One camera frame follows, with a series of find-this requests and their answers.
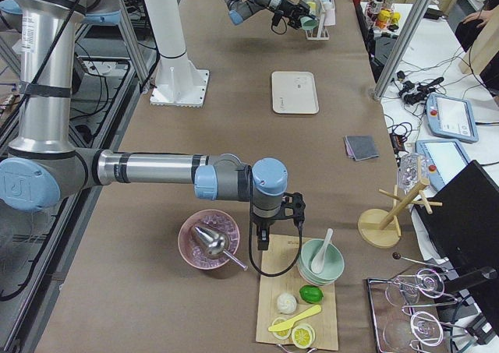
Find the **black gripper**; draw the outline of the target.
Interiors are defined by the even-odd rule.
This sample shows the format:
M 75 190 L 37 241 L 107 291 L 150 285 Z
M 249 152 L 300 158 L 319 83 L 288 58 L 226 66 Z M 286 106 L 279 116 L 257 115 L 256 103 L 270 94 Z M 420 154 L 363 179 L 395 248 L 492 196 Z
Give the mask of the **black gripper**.
M 302 27 L 301 19 L 308 16 L 308 4 L 303 0 L 299 0 L 298 3 L 291 0 L 282 0 L 281 11 L 284 17 L 288 19 L 288 25 L 298 30 Z
M 260 251 L 268 250 L 270 227 L 277 220 L 276 217 L 261 217 L 256 213 L 250 214 L 253 223 L 257 226 L 257 248 Z

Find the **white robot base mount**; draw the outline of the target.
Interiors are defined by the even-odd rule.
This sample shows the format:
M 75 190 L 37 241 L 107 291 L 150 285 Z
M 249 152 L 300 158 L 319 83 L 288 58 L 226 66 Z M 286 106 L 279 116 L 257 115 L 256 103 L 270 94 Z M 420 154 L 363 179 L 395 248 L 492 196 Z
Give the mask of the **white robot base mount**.
M 153 105 L 200 108 L 209 71 L 197 69 L 187 54 L 177 0 L 144 0 L 160 60 L 150 96 Z

